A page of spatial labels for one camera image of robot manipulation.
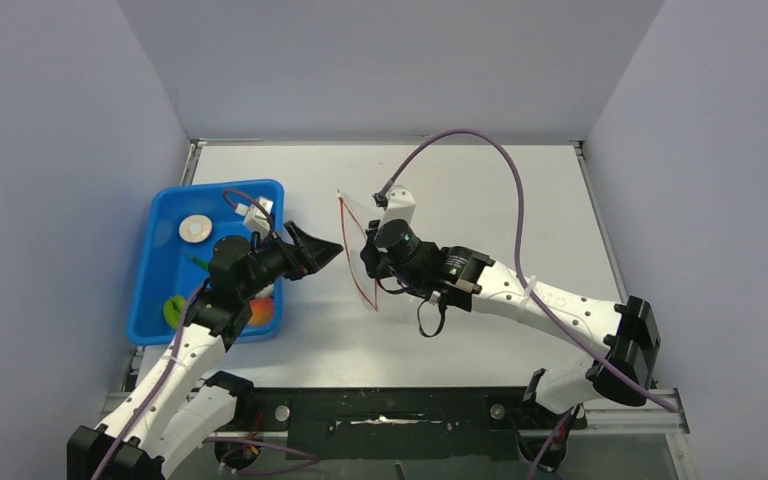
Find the white toy garlic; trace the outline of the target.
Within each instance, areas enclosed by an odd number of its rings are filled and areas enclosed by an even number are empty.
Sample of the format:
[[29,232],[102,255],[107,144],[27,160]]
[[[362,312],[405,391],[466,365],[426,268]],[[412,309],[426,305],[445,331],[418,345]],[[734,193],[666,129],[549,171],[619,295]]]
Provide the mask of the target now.
[[275,292],[275,285],[274,284],[270,284],[270,285],[267,285],[262,290],[260,290],[255,295],[255,298],[256,299],[273,298],[274,297],[274,292]]

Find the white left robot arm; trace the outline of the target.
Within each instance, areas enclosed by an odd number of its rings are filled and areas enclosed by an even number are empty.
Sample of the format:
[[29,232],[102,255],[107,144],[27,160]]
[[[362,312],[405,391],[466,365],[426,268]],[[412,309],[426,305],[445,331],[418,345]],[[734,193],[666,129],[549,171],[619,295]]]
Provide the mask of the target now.
[[239,235],[216,242],[208,276],[185,305],[164,355],[97,426],[80,426],[70,437],[68,478],[166,479],[216,430],[247,424],[251,381],[206,372],[249,324],[257,294],[281,279],[318,273],[344,250],[292,221],[284,229],[288,240],[272,233],[259,243]]

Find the clear zip top bag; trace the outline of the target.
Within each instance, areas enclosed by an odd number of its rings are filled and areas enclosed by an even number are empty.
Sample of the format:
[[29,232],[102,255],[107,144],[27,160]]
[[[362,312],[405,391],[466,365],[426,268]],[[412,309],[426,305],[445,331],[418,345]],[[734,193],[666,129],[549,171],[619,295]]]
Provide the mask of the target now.
[[376,320],[391,324],[415,324],[418,298],[407,293],[391,295],[401,285],[393,278],[383,279],[381,284],[370,277],[361,258],[366,245],[366,230],[371,221],[381,219],[379,210],[371,210],[342,190],[337,191],[339,218],[344,253],[346,254],[353,291],[366,312]]

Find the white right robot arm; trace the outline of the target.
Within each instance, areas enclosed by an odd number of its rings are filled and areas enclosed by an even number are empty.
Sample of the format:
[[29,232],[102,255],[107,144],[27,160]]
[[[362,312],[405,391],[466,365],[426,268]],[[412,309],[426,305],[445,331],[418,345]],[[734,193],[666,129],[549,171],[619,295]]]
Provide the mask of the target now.
[[650,304],[638,297],[616,303],[523,281],[484,253],[421,240],[401,219],[370,221],[360,259],[377,287],[393,279],[393,294],[415,297],[441,315],[459,309],[509,319],[584,351],[566,367],[534,372],[522,400],[532,425],[548,426],[598,398],[631,407],[654,398],[649,388],[660,337]]

